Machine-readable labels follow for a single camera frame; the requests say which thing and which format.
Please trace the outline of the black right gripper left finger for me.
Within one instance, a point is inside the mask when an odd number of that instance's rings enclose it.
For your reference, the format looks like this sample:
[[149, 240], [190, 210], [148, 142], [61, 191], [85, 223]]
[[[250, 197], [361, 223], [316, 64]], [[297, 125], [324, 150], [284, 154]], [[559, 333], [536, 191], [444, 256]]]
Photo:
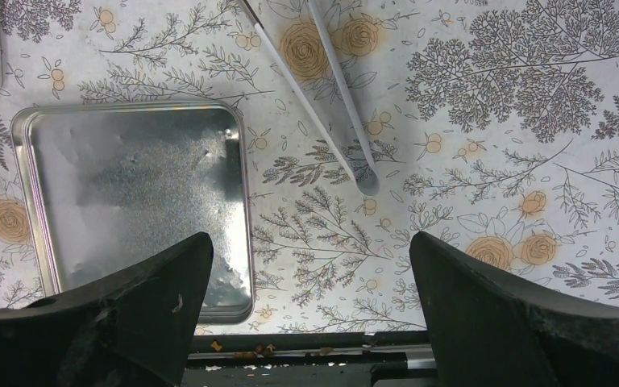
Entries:
[[213, 258], [199, 232], [87, 285], [0, 309], [0, 386], [178, 386]]

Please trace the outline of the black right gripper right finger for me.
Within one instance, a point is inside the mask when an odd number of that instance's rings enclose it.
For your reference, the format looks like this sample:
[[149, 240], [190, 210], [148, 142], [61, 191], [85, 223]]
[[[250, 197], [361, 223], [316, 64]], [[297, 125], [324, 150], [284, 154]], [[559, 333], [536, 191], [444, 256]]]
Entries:
[[619, 307], [486, 264], [425, 232], [409, 258], [444, 386], [619, 386]]

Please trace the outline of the white handled metal tongs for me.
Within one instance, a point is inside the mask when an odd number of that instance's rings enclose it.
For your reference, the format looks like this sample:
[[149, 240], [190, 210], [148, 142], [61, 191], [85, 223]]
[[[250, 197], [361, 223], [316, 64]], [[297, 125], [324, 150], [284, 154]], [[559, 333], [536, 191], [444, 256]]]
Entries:
[[249, 2], [239, 4], [273, 57], [275, 70], [289, 83], [349, 179], [362, 194], [378, 194], [376, 161], [317, 2], [301, 2], [301, 9], [309, 12], [305, 22], [293, 25], [277, 43]]

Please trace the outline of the silver metal tin lid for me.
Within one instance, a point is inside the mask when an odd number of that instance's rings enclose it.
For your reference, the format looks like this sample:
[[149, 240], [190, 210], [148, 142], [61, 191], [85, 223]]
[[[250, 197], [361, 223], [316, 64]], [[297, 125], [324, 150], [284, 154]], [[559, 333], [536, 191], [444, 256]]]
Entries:
[[205, 232], [214, 259], [201, 322], [251, 313], [243, 121], [231, 107], [210, 99], [31, 107], [10, 129], [46, 295]]

